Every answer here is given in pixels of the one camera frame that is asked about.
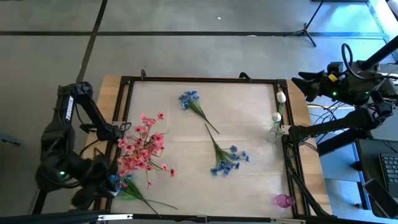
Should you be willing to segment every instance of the white flower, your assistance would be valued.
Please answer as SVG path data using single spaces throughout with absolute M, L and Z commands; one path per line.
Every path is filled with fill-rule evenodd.
M 282 117 L 278 112 L 275 112 L 272 114 L 272 120 L 275 122 L 279 122 L 281 121 Z
M 279 102 L 279 103 L 285 103 L 285 102 L 286 102 L 285 93 L 282 92 L 282 91 L 279 91 L 279 92 L 276 94 L 276 98 L 278 99 L 278 102 Z

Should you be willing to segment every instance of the pink cup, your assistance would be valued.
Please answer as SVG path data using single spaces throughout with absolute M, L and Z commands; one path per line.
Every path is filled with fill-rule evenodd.
M 281 208 L 288 208 L 290 206 L 293 206 L 296 201 L 294 200 L 293 197 L 291 196 L 287 196 L 285 194 L 280 194 L 278 196 L 276 196 L 276 204 L 281 207 Z

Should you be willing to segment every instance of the black desk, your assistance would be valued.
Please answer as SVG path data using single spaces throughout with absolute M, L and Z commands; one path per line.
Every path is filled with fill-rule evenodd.
M 390 142 L 391 146 L 398 151 L 398 142 L 388 142 Z M 361 166 L 361 171 L 363 172 L 364 181 L 366 182 L 370 179 L 375 179 L 380 184 L 384 185 L 379 154 L 394 153 L 394 151 L 387 147 L 381 140 L 357 139 L 355 141 L 355 146 L 358 151 L 359 164 Z M 371 197 L 369 198 L 369 201 L 371 210 L 375 216 L 387 218 Z

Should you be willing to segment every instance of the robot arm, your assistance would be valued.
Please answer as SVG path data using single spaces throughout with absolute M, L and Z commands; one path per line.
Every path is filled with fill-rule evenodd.
M 110 160 L 98 151 L 93 159 L 82 159 L 73 151 L 75 131 L 72 117 L 76 103 L 80 104 L 97 129 L 100 141 L 116 141 L 122 131 L 107 123 L 93 99 L 92 87 L 87 82 L 58 87 L 58 99 L 51 123 L 41 138 L 41 164 L 36 172 L 40 190 L 51 192 L 61 188 L 82 186 L 72 204 L 78 208 L 90 205 L 94 195 L 112 197 L 114 187 L 109 183 Z

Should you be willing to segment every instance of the pink flower bouquet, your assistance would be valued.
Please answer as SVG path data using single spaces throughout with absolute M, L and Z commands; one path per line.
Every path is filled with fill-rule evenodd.
M 118 140 L 120 147 L 125 155 L 118 158 L 119 176 L 121 178 L 132 175 L 135 170 L 145 170 L 147 175 L 148 188 L 152 186 L 152 181 L 148 179 L 148 171 L 161 170 L 168 172 L 172 177 L 175 176 L 174 169 L 168 169 L 166 164 L 161 166 L 151 160 L 152 156 L 160 157 L 164 151 L 164 134 L 149 134 L 150 128 L 159 120 L 164 119 L 164 114 L 159 113 L 157 119 L 148 118 L 141 115 L 142 125 L 134 127 L 134 132 L 138 136 L 127 134 L 126 138 Z
M 119 194 L 129 195 L 131 198 L 138 198 L 148 205 L 156 214 L 158 214 L 149 204 L 149 202 L 159 203 L 174 209 L 174 206 L 166 203 L 157 202 L 144 198 L 137 185 L 134 183 L 133 173 L 135 170 L 145 170 L 147 176 L 148 188 L 152 186 L 153 182 L 148 179 L 148 171 L 161 170 L 168 172 L 172 177 L 175 176 L 174 169 L 168 169 L 166 164 L 161 166 L 151 161 L 151 157 L 160 157 L 164 151 L 164 135 L 155 133 L 150 135 L 150 128 L 159 120 L 164 119 L 164 114 L 159 113 L 157 119 L 148 118 L 144 114 L 141 115 L 142 125 L 134 127 L 134 132 L 137 136 L 126 135 L 126 138 L 118 140 L 118 147 L 120 147 L 125 155 L 118 158 L 119 174 L 112 175 L 109 181 L 115 186 Z

